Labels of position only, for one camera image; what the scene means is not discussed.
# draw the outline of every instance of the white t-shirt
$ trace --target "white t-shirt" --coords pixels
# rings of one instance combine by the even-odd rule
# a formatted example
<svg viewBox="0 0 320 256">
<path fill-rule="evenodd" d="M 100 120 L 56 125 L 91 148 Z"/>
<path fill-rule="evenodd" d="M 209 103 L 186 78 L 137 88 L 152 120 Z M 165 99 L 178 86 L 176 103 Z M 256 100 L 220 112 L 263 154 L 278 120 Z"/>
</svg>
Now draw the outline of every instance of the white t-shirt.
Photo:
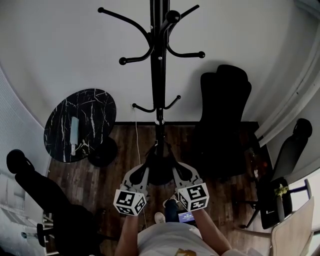
<svg viewBox="0 0 320 256">
<path fill-rule="evenodd" d="M 186 223 L 155 224 L 138 234 L 140 256 L 218 256 L 201 238 L 199 230 Z M 222 256 L 246 256 L 237 250 Z"/>
</svg>

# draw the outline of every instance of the forearm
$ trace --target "forearm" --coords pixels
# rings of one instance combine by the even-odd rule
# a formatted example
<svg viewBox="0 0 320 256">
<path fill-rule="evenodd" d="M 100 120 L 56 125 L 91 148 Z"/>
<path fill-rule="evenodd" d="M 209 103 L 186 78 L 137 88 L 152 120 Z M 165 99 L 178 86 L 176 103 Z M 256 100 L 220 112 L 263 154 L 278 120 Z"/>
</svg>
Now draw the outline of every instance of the forearm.
<svg viewBox="0 0 320 256">
<path fill-rule="evenodd" d="M 115 256 L 138 256 L 138 216 L 126 216 Z"/>
<path fill-rule="evenodd" d="M 222 255 L 232 249 L 228 240 L 216 227 L 204 209 L 195 210 L 192 214 L 202 236 L 202 240 L 217 254 Z"/>
</svg>

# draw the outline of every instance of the person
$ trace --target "person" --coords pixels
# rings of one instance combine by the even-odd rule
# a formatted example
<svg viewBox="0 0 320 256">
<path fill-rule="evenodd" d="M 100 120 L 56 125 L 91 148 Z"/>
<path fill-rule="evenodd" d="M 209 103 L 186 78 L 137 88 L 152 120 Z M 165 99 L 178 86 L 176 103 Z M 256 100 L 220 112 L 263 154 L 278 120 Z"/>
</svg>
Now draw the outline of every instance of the person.
<svg viewBox="0 0 320 256">
<path fill-rule="evenodd" d="M 225 236 L 202 208 L 192 212 L 197 228 L 180 223 L 177 196 L 163 202 L 164 214 L 154 215 L 155 225 L 138 234 L 138 216 L 127 215 L 115 256 L 244 256 L 232 249 Z"/>
</svg>

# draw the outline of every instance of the yellow-green object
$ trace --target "yellow-green object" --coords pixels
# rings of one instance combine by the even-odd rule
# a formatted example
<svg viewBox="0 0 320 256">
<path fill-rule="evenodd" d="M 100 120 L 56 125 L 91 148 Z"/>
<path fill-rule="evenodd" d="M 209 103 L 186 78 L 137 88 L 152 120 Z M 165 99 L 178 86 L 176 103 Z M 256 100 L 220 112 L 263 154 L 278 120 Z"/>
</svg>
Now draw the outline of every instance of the yellow-green object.
<svg viewBox="0 0 320 256">
<path fill-rule="evenodd" d="M 282 195 L 286 194 L 289 191 L 289 187 L 288 186 L 282 186 L 282 184 L 280 184 L 280 187 L 274 190 L 275 196 L 276 197 L 281 197 Z"/>
</svg>

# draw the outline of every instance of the phone screen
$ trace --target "phone screen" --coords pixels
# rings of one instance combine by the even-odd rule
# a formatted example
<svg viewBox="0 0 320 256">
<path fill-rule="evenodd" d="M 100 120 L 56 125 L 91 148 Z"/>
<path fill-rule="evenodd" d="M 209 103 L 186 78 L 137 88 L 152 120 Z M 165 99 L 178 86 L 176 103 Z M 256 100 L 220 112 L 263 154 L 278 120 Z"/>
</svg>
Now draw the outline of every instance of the phone screen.
<svg viewBox="0 0 320 256">
<path fill-rule="evenodd" d="M 192 215 L 192 213 L 190 211 L 179 213 L 178 217 L 179 217 L 180 223 L 192 222 L 195 220 L 194 216 Z"/>
</svg>

